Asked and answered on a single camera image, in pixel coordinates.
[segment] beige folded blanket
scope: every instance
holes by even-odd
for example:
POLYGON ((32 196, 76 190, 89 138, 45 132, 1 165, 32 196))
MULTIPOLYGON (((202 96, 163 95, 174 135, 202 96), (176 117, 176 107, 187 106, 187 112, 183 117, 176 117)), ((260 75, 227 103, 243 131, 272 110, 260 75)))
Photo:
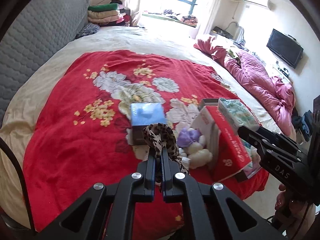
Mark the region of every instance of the beige folded blanket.
POLYGON ((103 19, 110 16, 116 16, 120 14, 120 10, 112 10, 112 11, 105 11, 105 12, 93 12, 88 11, 88 17, 91 19, 103 19))
POLYGON ((116 16, 109 16, 103 19, 92 19, 88 17, 88 21, 92 23, 110 23, 110 22, 115 22, 117 20, 120 20, 121 17, 125 16, 126 13, 120 13, 116 16))

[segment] gray quilted headboard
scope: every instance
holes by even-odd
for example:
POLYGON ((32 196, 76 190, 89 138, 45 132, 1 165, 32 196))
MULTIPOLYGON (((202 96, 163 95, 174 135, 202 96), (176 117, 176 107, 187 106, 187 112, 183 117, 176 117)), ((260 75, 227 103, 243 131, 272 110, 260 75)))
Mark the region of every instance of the gray quilted headboard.
POLYGON ((32 0, 0 42, 0 126, 18 89, 87 24, 89 0, 32 0))

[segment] stack of folded blankets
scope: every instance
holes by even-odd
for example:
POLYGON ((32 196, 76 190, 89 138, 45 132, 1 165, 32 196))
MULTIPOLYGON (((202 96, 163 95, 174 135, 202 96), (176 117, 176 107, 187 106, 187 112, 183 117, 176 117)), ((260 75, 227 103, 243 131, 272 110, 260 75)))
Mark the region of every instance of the stack of folded blankets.
POLYGON ((125 13, 124 5, 120 0, 112 0, 108 4, 89 6, 88 20, 100 27, 130 25, 130 15, 125 13))

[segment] teddy bear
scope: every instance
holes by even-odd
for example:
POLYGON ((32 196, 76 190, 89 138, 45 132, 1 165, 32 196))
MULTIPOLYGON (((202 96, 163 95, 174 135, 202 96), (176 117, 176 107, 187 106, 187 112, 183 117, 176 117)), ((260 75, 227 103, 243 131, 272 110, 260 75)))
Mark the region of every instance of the teddy bear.
POLYGON ((204 166, 212 160, 212 153, 205 149, 205 136, 199 130, 183 128, 179 133, 177 145, 180 147, 183 162, 189 162, 190 169, 204 166))

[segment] leopard print fabric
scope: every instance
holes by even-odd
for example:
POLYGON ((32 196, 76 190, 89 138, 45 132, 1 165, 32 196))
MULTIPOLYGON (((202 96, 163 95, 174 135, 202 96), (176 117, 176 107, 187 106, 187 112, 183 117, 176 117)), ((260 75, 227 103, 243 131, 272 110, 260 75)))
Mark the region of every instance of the leopard print fabric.
POLYGON ((145 142, 156 151, 156 158, 159 158, 162 152, 162 143, 166 143, 169 158, 179 164, 181 172, 189 174, 182 163, 182 157, 179 155, 179 148, 176 145, 176 138, 171 128, 163 123, 154 123, 142 130, 145 142))

